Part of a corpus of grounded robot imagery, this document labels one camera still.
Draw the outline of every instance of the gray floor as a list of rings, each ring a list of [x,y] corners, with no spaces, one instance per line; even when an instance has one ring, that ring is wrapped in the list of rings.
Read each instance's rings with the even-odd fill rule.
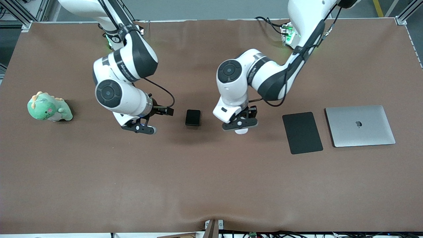
[[[387,12],[393,0],[379,0],[382,11]],[[400,0],[390,15],[398,15],[411,0]],[[256,16],[288,18],[288,0],[123,0],[135,19],[245,19]],[[76,16],[52,0],[48,19],[63,22],[92,21]],[[378,17],[373,0],[362,0],[353,9],[342,10],[340,18]],[[407,27],[415,48],[423,57],[423,7],[407,20]],[[19,30],[0,29],[0,63],[8,65],[19,37]]]

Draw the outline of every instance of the silver laptop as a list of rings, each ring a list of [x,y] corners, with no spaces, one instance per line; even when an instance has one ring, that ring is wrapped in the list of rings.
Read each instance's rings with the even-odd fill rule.
[[[335,147],[395,144],[381,105],[326,108]]]

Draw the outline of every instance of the brown table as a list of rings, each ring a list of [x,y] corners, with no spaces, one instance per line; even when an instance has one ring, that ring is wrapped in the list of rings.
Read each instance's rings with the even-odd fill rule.
[[[173,117],[151,118],[155,136],[120,129],[95,100],[92,63],[109,52],[96,24],[21,34],[0,87],[1,233],[192,231],[210,218],[237,230],[423,230],[423,72],[404,26],[339,20],[285,104],[256,103],[259,126],[243,136],[212,115],[216,69],[250,48],[285,63],[280,36],[256,21],[145,26],[159,58],[150,79],[177,100]],[[68,100],[74,119],[31,118],[40,90]],[[384,106],[397,143],[334,148],[324,108],[371,104]],[[198,130],[184,125],[187,109],[202,111]],[[307,111],[324,150],[292,155],[281,117]]]

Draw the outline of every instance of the plush toy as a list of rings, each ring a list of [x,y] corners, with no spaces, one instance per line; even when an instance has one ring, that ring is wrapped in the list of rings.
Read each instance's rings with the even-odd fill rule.
[[[32,96],[27,107],[29,114],[37,120],[58,122],[61,119],[70,121],[73,118],[71,109],[63,98],[55,98],[41,91]]]

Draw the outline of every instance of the robotic arm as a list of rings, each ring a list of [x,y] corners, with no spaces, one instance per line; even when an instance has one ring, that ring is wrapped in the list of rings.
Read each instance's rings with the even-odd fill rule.
[[[223,121],[225,131],[244,134],[258,125],[256,107],[248,107],[248,86],[265,101],[282,100],[298,73],[318,46],[325,30],[325,19],[332,7],[351,8],[361,0],[289,0],[288,14],[296,40],[284,65],[279,65],[256,49],[247,50],[236,59],[224,61],[216,73],[220,99],[213,114]]]
[[[99,22],[114,52],[94,62],[93,79],[97,101],[113,112],[122,129],[136,133],[155,134],[148,125],[154,114],[173,115],[173,109],[160,106],[134,86],[134,82],[153,75],[157,56],[144,40],[118,0],[59,0],[68,11],[92,17]]]

